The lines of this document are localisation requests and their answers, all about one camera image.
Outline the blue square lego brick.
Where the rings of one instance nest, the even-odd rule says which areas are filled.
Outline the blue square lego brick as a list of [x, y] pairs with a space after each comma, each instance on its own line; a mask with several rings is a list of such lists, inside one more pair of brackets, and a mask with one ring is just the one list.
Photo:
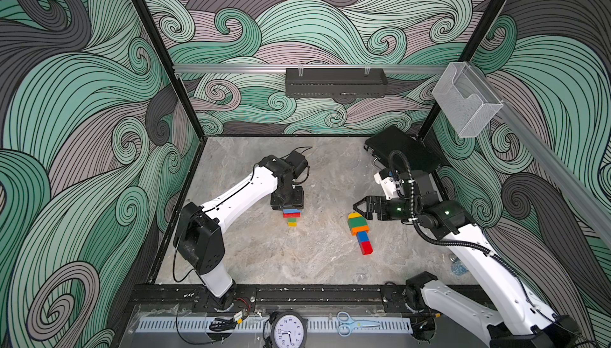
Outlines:
[[367, 232], [365, 232], [365, 231], [358, 232], [358, 233], [356, 234], [356, 237], [357, 237], [357, 241], [358, 241], [360, 244], [364, 244], [364, 243], [366, 243], [366, 242], [369, 242], [368, 233], [367, 233]]

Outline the green long lego brick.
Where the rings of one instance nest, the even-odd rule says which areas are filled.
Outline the green long lego brick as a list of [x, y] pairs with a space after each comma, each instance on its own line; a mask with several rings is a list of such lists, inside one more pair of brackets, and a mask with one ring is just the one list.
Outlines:
[[356, 226], [369, 226], [369, 225], [365, 218], [348, 220], [348, 227], [350, 228], [350, 230], [352, 227], [356, 227]]

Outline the red square lego brick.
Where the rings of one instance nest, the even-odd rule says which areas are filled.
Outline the red square lego brick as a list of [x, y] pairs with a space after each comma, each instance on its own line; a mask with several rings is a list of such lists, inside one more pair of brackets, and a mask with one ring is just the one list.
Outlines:
[[370, 243], [370, 241], [360, 242], [359, 247], [361, 249], [361, 254], [364, 256], [367, 256], [373, 253], [373, 248], [372, 248], [372, 244]]

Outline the orange long lego brick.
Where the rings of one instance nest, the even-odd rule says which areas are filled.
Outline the orange long lego brick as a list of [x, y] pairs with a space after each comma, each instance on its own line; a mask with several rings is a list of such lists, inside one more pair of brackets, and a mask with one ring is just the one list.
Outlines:
[[358, 235], [358, 233], [367, 233], [369, 232], [368, 226], [356, 226], [351, 228], [351, 233], [353, 236]]

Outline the red long lego brick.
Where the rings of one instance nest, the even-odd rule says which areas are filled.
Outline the red long lego brick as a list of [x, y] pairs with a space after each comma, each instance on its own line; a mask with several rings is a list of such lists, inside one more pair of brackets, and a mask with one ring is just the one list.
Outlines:
[[285, 219], [298, 219], [301, 217], [301, 213], [300, 212], [294, 212], [294, 213], [283, 213], [283, 217]]

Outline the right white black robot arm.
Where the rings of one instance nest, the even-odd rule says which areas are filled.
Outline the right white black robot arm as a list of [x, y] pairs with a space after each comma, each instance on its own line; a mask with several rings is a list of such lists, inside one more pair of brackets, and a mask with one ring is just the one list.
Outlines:
[[477, 280], [493, 308], [450, 289], [437, 276], [407, 280], [404, 300], [412, 313], [439, 311], [488, 347], [575, 347], [577, 322], [560, 315], [519, 278], [456, 201], [433, 195], [366, 196], [353, 206], [367, 220], [410, 224], [424, 241], [450, 249]]

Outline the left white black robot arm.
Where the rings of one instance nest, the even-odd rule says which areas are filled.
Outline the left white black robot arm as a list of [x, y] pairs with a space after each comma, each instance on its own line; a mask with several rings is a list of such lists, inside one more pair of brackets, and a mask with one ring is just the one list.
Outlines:
[[234, 286], [224, 264], [224, 235], [228, 228], [265, 197], [270, 198], [273, 211], [301, 211], [305, 195], [296, 179], [309, 171], [310, 165], [300, 152], [286, 157], [269, 155], [224, 194], [200, 206], [188, 203], [183, 207], [173, 245], [212, 296], [225, 300]]

